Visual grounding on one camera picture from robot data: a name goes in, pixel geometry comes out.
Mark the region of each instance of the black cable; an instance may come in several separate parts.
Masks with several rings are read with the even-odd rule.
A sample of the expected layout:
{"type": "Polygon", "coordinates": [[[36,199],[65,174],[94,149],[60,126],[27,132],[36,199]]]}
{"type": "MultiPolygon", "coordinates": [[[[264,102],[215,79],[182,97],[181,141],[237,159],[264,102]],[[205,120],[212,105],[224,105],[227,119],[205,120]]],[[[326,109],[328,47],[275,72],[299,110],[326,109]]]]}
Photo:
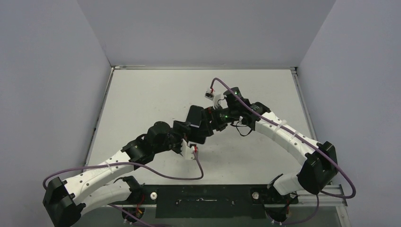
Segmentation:
{"type": "Polygon", "coordinates": [[[239,133],[240,136],[245,137],[245,136],[251,134],[251,132],[253,131],[252,129],[250,129],[249,132],[248,132],[246,135],[243,135],[243,134],[239,131],[239,129],[238,129],[239,127],[241,127],[241,126],[238,126],[238,123],[239,123],[239,121],[237,122],[237,124],[235,124],[234,127],[237,129],[237,131],[238,131],[238,133],[239,133]]]}
{"type": "Polygon", "coordinates": [[[294,200],[296,200],[297,198],[298,198],[298,195],[297,195],[296,197],[292,198],[292,199],[279,211],[279,214],[281,214],[283,211],[285,211],[286,208],[287,208],[294,200]]]}
{"type": "Polygon", "coordinates": [[[219,100],[217,100],[217,104],[218,104],[218,105],[220,105],[220,103],[219,103],[219,102],[220,102],[220,101],[223,101],[224,99],[226,99],[226,97],[224,97],[223,99],[219,99],[219,100]]]}
{"type": "Polygon", "coordinates": [[[246,125],[234,125],[234,122],[231,122],[230,125],[233,126],[233,127],[236,127],[236,128],[247,127],[246,125]]]}
{"type": "Polygon", "coordinates": [[[124,179],[124,177],[119,177],[119,178],[115,179],[115,181],[113,183],[115,183],[116,181],[121,180],[121,179],[124,179]]]}

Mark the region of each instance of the metal frame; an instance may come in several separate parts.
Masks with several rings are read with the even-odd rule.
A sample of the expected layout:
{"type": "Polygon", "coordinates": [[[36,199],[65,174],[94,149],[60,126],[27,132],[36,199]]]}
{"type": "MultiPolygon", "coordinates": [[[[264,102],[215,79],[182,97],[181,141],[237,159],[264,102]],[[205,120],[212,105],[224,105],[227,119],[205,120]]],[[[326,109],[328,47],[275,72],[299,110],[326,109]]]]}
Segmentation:
{"type": "Polygon", "coordinates": [[[99,115],[97,116],[97,119],[96,119],[95,128],[93,130],[93,134],[92,134],[92,137],[90,139],[90,144],[89,144],[89,148],[88,148],[88,151],[87,151],[87,157],[85,158],[84,166],[88,165],[90,156],[92,154],[93,144],[95,142],[96,135],[97,135],[97,128],[99,127],[100,119],[102,118],[103,110],[104,110],[104,107],[105,107],[105,104],[106,104],[107,94],[109,93],[110,85],[112,83],[114,70],[115,70],[115,67],[111,67],[109,80],[107,82],[105,94],[103,95],[103,101],[102,101],[102,105],[100,106],[99,115]]]}
{"type": "MultiPolygon", "coordinates": [[[[85,160],[85,165],[88,164],[91,153],[92,153],[92,149],[93,149],[93,144],[95,142],[95,138],[96,138],[96,134],[97,134],[97,128],[99,126],[101,117],[102,117],[102,113],[103,113],[103,109],[106,103],[106,99],[107,99],[107,94],[108,91],[110,89],[110,85],[113,79],[113,74],[115,70],[250,70],[250,69],[254,69],[254,70],[279,70],[279,69],[289,69],[291,70],[292,76],[293,76],[293,80],[294,80],[294,84],[296,86],[296,90],[298,92],[298,97],[299,100],[301,102],[301,106],[302,109],[304,111],[304,115],[306,118],[306,122],[309,128],[309,132],[311,133],[311,137],[314,140],[317,140],[317,136],[316,133],[314,131],[314,127],[312,124],[312,120],[310,117],[310,114],[308,112],[308,109],[306,107],[306,103],[304,100],[304,96],[302,94],[302,90],[301,87],[299,85],[299,81],[298,81],[298,75],[296,72],[296,68],[295,67],[283,67],[283,68],[277,68],[277,67],[269,67],[269,66],[265,66],[265,65],[226,65],[226,64],[214,64],[214,65],[197,65],[197,66],[193,66],[193,65],[188,65],[188,66],[174,66],[174,65],[166,65],[166,66],[160,66],[160,65],[121,65],[121,66],[112,66],[111,68],[111,73],[109,76],[109,80],[107,83],[107,87],[105,90],[105,94],[104,94],[104,98],[103,98],[103,102],[99,111],[99,116],[97,118],[96,121],[96,125],[94,128],[94,133],[92,135],[91,138],[91,142],[90,142],[90,146],[88,149],[88,153],[87,153],[87,157],[85,160]]],[[[342,186],[341,185],[327,185],[325,187],[325,191],[329,191],[331,193],[334,194],[344,194],[343,190],[342,190],[342,186]]],[[[301,196],[299,197],[299,204],[294,204],[292,206],[294,207],[313,207],[316,206],[316,199],[314,195],[309,194],[306,191],[299,191],[298,192],[301,196]]],[[[319,194],[319,199],[320,199],[320,206],[332,206],[332,207],[336,207],[337,210],[337,214],[339,216],[339,220],[341,223],[342,227],[351,227],[351,223],[349,221],[349,217],[347,214],[347,210],[346,210],[346,206],[347,206],[347,202],[344,199],[339,199],[339,198],[334,198],[331,196],[327,196],[324,194],[319,194]]],[[[133,207],[136,205],[122,205],[122,207],[133,207]]],[[[266,205],[265,207],[278,207],[280,205],[266,205]]],[[[147,207],[156,207],[156,205],[141,205],[140,207],[143,208],[147,208],[147,207]]]]}

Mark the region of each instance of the curved white arm segment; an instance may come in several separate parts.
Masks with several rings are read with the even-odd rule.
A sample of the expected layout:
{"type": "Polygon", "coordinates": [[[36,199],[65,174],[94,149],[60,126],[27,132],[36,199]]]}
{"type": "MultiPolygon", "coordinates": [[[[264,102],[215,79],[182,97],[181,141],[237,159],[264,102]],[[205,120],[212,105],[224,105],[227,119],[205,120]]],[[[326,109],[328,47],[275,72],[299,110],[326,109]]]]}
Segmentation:
{"type": "MultiPolygon", "coordinates": [[[[291,126],[287,125],[285,121],[280,120],[275,113],[272,111],[270,113],[264,113],[263,117],[274,121],[277,124],[282,123],[282,126],[290,129],[293,132],[296,132],[291,126]]],[[[282,148],[287,150],[297,161],[299,164],[303,165],[306,161],[305,154],[314,152],[314,149],[310,148],[308,145],[302,143],[294,134],[289,133],[282,129],[281,127],[272,125],[265,120],[260,119],[260,121],[255,122],[255,131],[271,138],[273,141],[278,143],[282,148]]],[[[317,141],[306,137],[305,135],[296,132],[299,136],[303,137],[305,140],[315,145],[317,148],[317,141]]]]}
{"type": "Polygon", "coordinates": [[[81,215],[112,202],[127,200],[130,195],[130,187],[124,181],[100,187],[82,201],[86,207],[81,211],[81,215]]]}
{"type": "MultiPolygon", "coordinates": [[[[129,162],[130,157],[125,152],[120,150],[115,153],[111,158],[100,163],[99,165],[107,165],[117,162],[129,162]]],[[[100,169],[90,169],[79,175],[67,178],[65,188],[68,193],[74,193],[75,204],[80,204],[86,197],[92,194],[95,190],[109,183],[113,179],[122,174],[129,173],[134,170],[134,166],[121,165],[111,166],[100,169]]]]}
{"type": "Polygon", "coordinates": [[[296,192],[296,191],[304,189],[299,184],[298,176],[297,176],[298,173],[299,173],[299,171],[282,175],[279,179],[277,179],[274,182],[273,186],[280,193],[280,195],[287,195],[288,193],[296,192]]]}

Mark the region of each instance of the red wire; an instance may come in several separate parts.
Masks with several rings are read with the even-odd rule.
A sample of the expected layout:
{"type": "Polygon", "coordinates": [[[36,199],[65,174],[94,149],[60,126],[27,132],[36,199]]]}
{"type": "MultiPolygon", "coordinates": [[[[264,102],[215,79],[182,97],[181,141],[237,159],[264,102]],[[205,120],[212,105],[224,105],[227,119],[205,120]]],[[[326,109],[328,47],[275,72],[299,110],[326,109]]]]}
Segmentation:
{"type": "Polygon", "coordinates": [[[137,204],[137,213],[139,212],[139,206],[142,205],[144,200],[145,200],[145,195],[142,194],[142,200],[140,201],[140,203],[137,204]]]}

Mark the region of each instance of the white connector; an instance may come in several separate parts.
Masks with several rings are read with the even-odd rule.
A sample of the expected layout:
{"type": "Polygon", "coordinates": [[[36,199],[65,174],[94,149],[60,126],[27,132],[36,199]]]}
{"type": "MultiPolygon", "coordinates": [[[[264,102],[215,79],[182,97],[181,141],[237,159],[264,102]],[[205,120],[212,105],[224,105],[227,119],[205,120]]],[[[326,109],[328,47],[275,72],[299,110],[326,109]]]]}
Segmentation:
{"type": "Polygon", "coordinates": [[[205,97],[207,98],[207,99],[209,99],[209,100],[212,100],[213,101],[213,98],[214,98],[214,94],[213,94],[213,89],[212,88],[209,88],[208,87],[208,89],[206,90],[206,93],[205,93],[205,97]]]}
{"type": "Polygon", "coordinates": [[[181,154],[183,155],[184,159],[186,160],[194,160],[195,159],[195,146],[193,147],[188,147],[188,143],[183,140],[181,143],[181,154]]]}
{"type": "Polygon", "coordinates": [[[219,101],[222,100],[222,95],[220,92],[216,92],[215,90],[213,90],[212,88],[208,88],[208,90],[206,90],[205,93],[205,97],[211,101],[213,101],[213,108],[217,109],[220,104],[219,101]]]}

